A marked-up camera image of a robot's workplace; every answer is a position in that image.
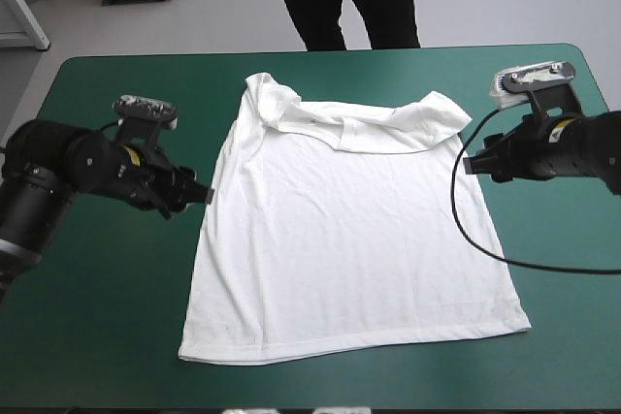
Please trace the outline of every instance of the t-shirt hem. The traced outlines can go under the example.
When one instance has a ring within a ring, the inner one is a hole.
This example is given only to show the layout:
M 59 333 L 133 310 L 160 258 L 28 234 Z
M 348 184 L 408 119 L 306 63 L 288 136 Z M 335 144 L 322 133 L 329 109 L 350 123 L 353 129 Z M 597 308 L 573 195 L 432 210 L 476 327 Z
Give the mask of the t-shirt hem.
M 347 334 L 311 341 L 268 345 L 215 346 L 185 339 L 181 344 L 179 357 L 185 361 L 217 365 L 262 366 L 373 346 L 478 339 L 526 332 L 530 328 L 531 324 L 524 314 L 512 320 L 482 324 Z

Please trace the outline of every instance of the wrinkled fabric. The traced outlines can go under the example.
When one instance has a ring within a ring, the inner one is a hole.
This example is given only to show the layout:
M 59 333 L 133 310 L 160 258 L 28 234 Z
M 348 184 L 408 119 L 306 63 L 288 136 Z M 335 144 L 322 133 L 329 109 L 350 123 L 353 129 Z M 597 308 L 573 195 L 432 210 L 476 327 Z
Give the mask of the wrinkled fabric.
M 180 358 L 264 365 L 384 344 L 526 331 L 507 266 L 449 200 L 469 122 L 432 92 L 397 109 L 304 102 L 248 77 L 221 148 Z M 457 206 L 503 254 L 475 176 Z

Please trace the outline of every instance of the black cable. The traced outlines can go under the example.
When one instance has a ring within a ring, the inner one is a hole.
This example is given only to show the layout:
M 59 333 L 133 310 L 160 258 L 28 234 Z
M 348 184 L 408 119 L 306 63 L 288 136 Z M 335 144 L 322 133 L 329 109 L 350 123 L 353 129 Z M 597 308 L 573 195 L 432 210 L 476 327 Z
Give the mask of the black cable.
M 466 152 L 466 150 L 468 149 L 468 146 L 472 143 L 474 138 L 476 138 L 476 135 L 478 135 L 478 133 L 481 131 L 481 128 L 483 128 L 485 123 L 487 123 L 487 121 L 490 118 L 492 118 L 494 115 L 496 115 L 498 112 L 499 110 L 495 109 L 491 111 L 490 113 L 488 113 L 485 116 L 485 118 L 481 120 L 481 122 L 478 124 L 474 132 L 470 135 L 470 137 L 464 143 L 464 146 L 462 147 L 462 149 L 459 151 L 459 154 L 457 155 L 457 160 L 455 161 L 455 165 L 453 166 L 453 173 L 451 175 L 451 180 L 450 180 L 450 203 L 451 203 L 451 208 L 453 210 L 453 218 L 455 219 L 457 228 L 459 228 L 459 231 L 464 236 L 466 241 L 469 242 L 473 247 L 481 251 L 483 254 L 487 254 L 488 256 L 490 256 L 493 259 L 496 259 L 497 261 L 504 262 L 512 266 L 524 267 L 527 269 L 535 269 L 537 271 L 557 271 L 561 273 L 579 273 L 579 274 L 586 274 L 586 275 L 620 275 L 621 269 L 583 269 L 583 268 L 573 268 L 573 267 L 555 267 L 555 266 L 545 266 L 543 264 L 533 264 L 530 262 L 516 261 L 514 259 L 507 259 L 505 257 L 499 256 L 498 254 L 494 254 L 491 251 L 488 251 L 487 249 L 485 249 L 480 244 L 476 243 L 472 238 L 468 236 L 468 234 L 466 233 L 466 230 L 464 230 L 464 227 L 459 221 L 459 216 L 457 215 L 457 207 L 455 206 L 455 179 L 457 177 L 457 169 L 459 168 L 459 163 L 462 160 L 462 156 L 464 155 L 464 152 Z
M 108 123 L 107 125 L 102 126 L 99 130 L 100 133 L 106 131 L 108 128 L 112 128 L 113 126 L 118 125 L 118 121 L 112 121 L 110 123 Z

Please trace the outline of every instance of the label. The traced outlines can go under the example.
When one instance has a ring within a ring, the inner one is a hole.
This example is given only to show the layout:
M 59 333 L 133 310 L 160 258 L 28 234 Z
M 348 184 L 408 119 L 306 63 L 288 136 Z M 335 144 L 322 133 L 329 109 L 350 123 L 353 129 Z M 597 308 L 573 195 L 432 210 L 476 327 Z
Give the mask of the label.
M 573 120 L 563 120 L 563 121 L 559 122 L 552 129 L 552 132 L 550 133 L 550 138 L 549 138 L 548 141 L 550 143 L 557 143 L 561 139 L 561 135 L 563 134 L 563 131 L 565 130 L 567 125 L 569 125 L 572 122 L 573 122 Z
M 127 147 L 126 145 L 124 145 L 123 148 L 129 154 L 129 158 L 132 160 L 132 164 L 136 167 L 140 167 L 140 155 L 138 155 L 138 152 L 136 152 L 131 147 Z

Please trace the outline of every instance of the white t-shirt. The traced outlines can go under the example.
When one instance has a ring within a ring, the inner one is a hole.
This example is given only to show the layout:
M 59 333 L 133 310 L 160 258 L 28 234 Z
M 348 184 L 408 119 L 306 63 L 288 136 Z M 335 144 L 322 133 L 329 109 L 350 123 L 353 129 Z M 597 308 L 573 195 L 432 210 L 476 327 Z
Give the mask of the white t-shirt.
M 179 356 L 263 365 L 530 328 L 505 264 L 455 226 L 450 173 L 470 118 L 432 92 L 397 109 L 302 102 L 247 80 L 222 147 Z M 476 176 L 457 205 L 502 254 Z

